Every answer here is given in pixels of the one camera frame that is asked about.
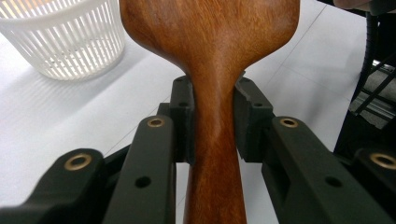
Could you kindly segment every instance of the wooden utensil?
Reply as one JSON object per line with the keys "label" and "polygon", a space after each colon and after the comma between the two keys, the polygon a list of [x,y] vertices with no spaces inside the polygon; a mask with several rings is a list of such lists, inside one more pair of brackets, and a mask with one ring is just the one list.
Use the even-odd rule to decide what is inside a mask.
{"label": "wooden utensil", "polygon": [[142,47],[180,67],[195,100],[195,159],[185,223],[246,223],[233,132],[233,86],[252,63],[286,44],[298,0],[120,0]]}

